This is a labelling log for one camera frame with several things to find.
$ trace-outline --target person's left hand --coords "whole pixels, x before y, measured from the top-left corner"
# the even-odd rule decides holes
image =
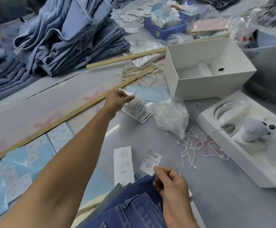
[[[121,110],[125,103],[133,100],[134,95],[128,96],[123,90],[111,89],[105,98],[105,109],[112,117],[115,117],[117,111]]]

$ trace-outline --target yellow ruler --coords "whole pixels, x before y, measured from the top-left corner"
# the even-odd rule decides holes
[[[139,77],[145,75],[147,72],[151,71],[152,69],[154,69],[154,66],[149,66],[148,68],[142,70],[141,72],[137,73],[136,75],[130,77],[129,79],[123,81],[121,84],[115,86],[113,89],[120,89],[122,87],[125,87],[126,85],[130,84],[131,82],[133,82],[134,80],[138,79]],[[23,140],[17,142],[16,144],[10,146],[8,149],[4,150],[2,153],[0,153],[0,159],[3,158],[4,156],[6,156],[6,154],[14,149],[17,149],[21,146],[26,145],[27,143],[33,141],[34,139],[40,137],[41,135],[45,134],[46,132],[48,132],[49,130],[52,130],[53,128],[57,127],[58,125],[60,125],[61,123],[67,121],[68,119],[71,119],[73,116],[79,114],[80,112],[86,110],[87,108],[91,107],[92,105],[98,103],[99,101],[101,101],[102,99],[104,99],[107,95],[106,93],[101,94],[100,96],[98,96],[97,98],[85,103],[84,105],[80,106],[79,108],[71,111],[70,113],[64,115],[63,117],[59,118],[58,120],[54,121],[53,123],[51,123],[49,126],[35,132],[34,134],[24,138]]]
[[[149,51],[142,52],[142,53],[135,53],[135,54],[127,55],[127,56],[112,58],[112,59],[105,60],[105,61],[102,61],[102,62],[92,63],[92,64],[87,65],[86,68],[91,69],[91,68],[98,67],[98,66],[108,65],[108,64],[112,64],[112,63],[116,63],[116,62],[126,61],[126,60],[129,60],[129,59],[143,57],[143,56],[146,56],[146,55],[151,55],[153,53],[162,53],[164,51],[166,51],[166,47],[163,47],[163,48],[160,48],[160,49],[153,49],[153,50],[149,50]]]

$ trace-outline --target table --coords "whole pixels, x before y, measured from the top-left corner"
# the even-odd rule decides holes
[[[125,6],[122,11],[139,7],[147,2],[150,2],[150,0],[133,1]],[[238,4],[225,11],[226,13],[235,10],[236,12],[240,12],[247,9],[247,6],[253,5],[254,2],[255,0],[241,0]],[[137,36],[152,38],[151,34],[145,29],[141,29],[139,33],[127,35],[126,39],[128,41],[135,41]],[[98,82],[96,76],[98,76],[98,79],[106,75],[110,78],[116,77],[115,73],[120,72],[123,67],[124,63],[121,63],[89,70],[59,85],[61,85],[61,88],[65,92],[75,95],[84,90],[84,84],[77,85],[77,90],[73,89],[75,80],[77,80],[77,83],[79,83],[79,80],[82,80],[82,83],[87,83],[87,81],[90,81],[91,75],[93,75],[91,83],[86,84],[86,88],[90,88],[93,83]],[[42,85],[44,87],[39,86],[38,90],[43,91],[51,86],[46,81]],[[244,89],[242,91],[276,114],[275,105],[251,95]],[[17,101],[21,97],[24,98],[24,94],[18,93],[19,97]],[[47,97],[49,103],[55,101],[54,96],[48,94]],[[201,103],[201,105],[196,105],[196,109],[198,112],[202,112],[219,100],[218,98],[209,98],[186,101],[185,104],[190,117],[194,119],[198,116],[198,113],[194,110],[195,102]],[[26,101],[33,104],[33,98]],[[156,103],[150,102],[148,105],[154,108]],[[3,106],[0,106],[0,109],[7,108],[7,106],[10,106],[9,103],[4,103]],[[74,133],[77,133],[88,122],[90,116],[93,115],[89,114],[89,117],[87,117],[88,111],[67,122]],[[191,128],[191,126],[192,121],[190,120],[188,128]],[[196,124],[193,131],[195,133],[203,132]],[[170,132],[160,132],[156,127],[153,117],[142,125],[123,112],[118,112],[109,124],[97,167],[113,184],[113,149],[132,146],[134,172],[139,170],[148,150],[152,149],[162,154],[163,157],[160,165],[173,167],[187,180],[189,188],[193,193],[192,199],[207,227],[276,227],[276,188],[259,188],[234,161],[225,161],[219,157],[202,157],[197,155],[194,160],[194,165],[197,169],[194,169],[189,163],[188,156],[186,156],[184,158],[184,167],[182,168],[181,152],[184,148],[177,144],[176,140],[178,140],[176,135]],[[207,149],[208,147],[203,147],[201,152],[207,151]]]

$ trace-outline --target hand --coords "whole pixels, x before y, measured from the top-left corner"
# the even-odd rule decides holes
[[[163,217],[168,228],[196,228],[190,205],[187,182],[176,171],[169,167],[154,167],[155,181],[153,186],[163,200]]]
[[[113,118],[117,111],[122,109],[125,103],[134,98],[134,95],[128,96],[123,90],[111,89],[106,95],[103,109],[105,109]]]

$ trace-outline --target white box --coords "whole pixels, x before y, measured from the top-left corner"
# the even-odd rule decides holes
[[[256,68],[230,38],[170,45],[164,72],[172,96],[183,101],[225,98],[255,73]]]
[[[218,115],[220,122],[218,122],[214,117],[216,110],[231,101],[240,107],[237,107],[232,112],[229,111],[229,117],[223,114],[223,110],[221,110]],[[246,143],[241,140],[243,120],[248,115],[259,120],[272,120],[276,122],[275,114],[241,91],[231,94],[203,111],[197,117],[196,122],[259,187],[276,187],[276,166],[269,164],[267,160],[267,143],[261,140]],[[237,133],[230,136],[224,130],[221,130],[221,126],[226,123],[235,124],[237,126]]]

